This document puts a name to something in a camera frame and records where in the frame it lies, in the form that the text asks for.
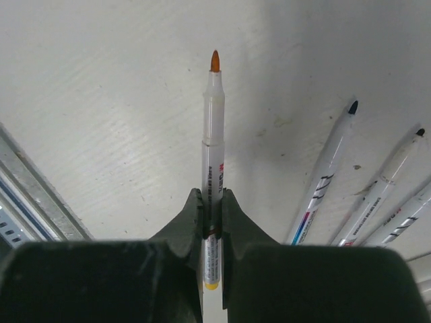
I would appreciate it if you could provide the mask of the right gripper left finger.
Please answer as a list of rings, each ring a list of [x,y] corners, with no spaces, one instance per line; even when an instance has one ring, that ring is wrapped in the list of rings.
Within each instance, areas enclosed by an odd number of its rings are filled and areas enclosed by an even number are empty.
[[[147,240],[29,242],[1,263],[2,322],[201,322],[201,192]]]

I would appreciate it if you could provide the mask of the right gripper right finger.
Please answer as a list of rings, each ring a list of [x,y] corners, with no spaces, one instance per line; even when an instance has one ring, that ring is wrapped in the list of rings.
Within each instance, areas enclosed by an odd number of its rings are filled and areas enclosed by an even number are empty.
[[[288,246],[222,201],[229,322],[429,322],[407,263],[383,248]]]

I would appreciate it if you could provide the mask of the blue cap marker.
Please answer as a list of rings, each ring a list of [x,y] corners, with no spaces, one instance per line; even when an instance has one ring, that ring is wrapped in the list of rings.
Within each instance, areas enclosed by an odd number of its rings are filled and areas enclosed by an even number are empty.
[[[353,100],[335,122],[311,173],[310,182],[302,199],[295,221],[285,239],[292,246],[304,243],[313,220],[334,179],[352,134],[359,101]]]

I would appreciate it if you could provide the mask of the dark red cap marker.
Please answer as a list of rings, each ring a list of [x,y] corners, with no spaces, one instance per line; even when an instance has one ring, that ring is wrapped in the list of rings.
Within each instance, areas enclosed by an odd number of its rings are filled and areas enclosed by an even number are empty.
[[[382,204],[393,192],[400,178],[407,172],[418,154],[424,139],[425,129],[418,129],[414,135],[405,141],[392,156],[382,172],[374,179],[361,203],[352,212],[349,219],[340,229],[332,246],[351,246],[360,237],[369,220],[373,218]]]

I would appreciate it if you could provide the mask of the brown cap marker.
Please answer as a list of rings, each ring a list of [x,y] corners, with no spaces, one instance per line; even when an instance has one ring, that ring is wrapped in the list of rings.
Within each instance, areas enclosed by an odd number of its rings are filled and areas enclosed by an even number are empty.
[[[363,242],[364,247],[386,248],[418,219],[430,214],[430,183],[402,204]]]

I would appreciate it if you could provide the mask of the yellow cap marker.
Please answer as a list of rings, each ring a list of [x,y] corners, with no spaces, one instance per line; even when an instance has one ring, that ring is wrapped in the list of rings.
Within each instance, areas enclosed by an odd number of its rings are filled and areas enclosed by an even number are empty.
[[[217,50],[214,50],[211,56],[203,98],[203,138],[201,142],[201,193],[204,216],[203,284],[208,290],[213,291],[220,283],[225,160],[225,93]]]

